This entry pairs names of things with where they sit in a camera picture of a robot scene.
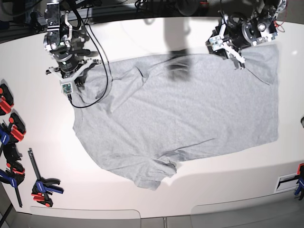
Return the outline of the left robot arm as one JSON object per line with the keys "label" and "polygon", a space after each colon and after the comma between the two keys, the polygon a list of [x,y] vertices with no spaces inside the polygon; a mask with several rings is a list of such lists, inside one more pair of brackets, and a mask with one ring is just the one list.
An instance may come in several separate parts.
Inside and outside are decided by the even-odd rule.
{"label": "left robot arm", "polygon": [[286,0],[265,0],[262,9],[253,10],[250,17],[241,12],[226,14],[220,9],[221,21],[206,44],[214,53],[233,57],[243,65],[246,60],[241,50],[274,40],[277,16],[286,7]]}

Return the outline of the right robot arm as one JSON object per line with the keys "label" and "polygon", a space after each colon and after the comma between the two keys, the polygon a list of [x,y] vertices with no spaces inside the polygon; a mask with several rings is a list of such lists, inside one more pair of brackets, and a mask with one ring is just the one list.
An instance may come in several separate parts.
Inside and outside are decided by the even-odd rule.
{"label": "right robot arm", "polygon": [[44,49],[58,64],[50,67],[46,74],[59,78],[65,95],[83,86],[85,71],[100,64],[100,60],[92,58],[91,50],[84,48],[89,36],[78,9],[88,4],[88,0],[53,0],[47,3],[45,10]]}

